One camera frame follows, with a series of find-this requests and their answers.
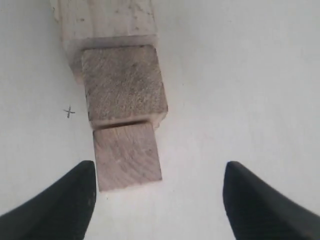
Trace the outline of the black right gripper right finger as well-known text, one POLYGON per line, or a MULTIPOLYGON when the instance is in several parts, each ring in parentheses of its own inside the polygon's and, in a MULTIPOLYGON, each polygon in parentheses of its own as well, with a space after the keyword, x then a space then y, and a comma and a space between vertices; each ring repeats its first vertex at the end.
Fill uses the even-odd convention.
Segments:
POLYGON ((237 161, 229 161, 223 204, 237 240, 318 240, 319 215, 272 188, 237 161))

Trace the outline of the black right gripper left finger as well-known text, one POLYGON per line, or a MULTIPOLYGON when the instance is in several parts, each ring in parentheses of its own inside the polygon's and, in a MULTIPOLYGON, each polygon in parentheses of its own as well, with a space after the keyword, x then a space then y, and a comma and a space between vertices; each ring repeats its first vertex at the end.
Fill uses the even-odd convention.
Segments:
POLYGON ((2 240, 83 240, 97 199, 96 169, 84 160, 50 187, 1 215, 2 240))

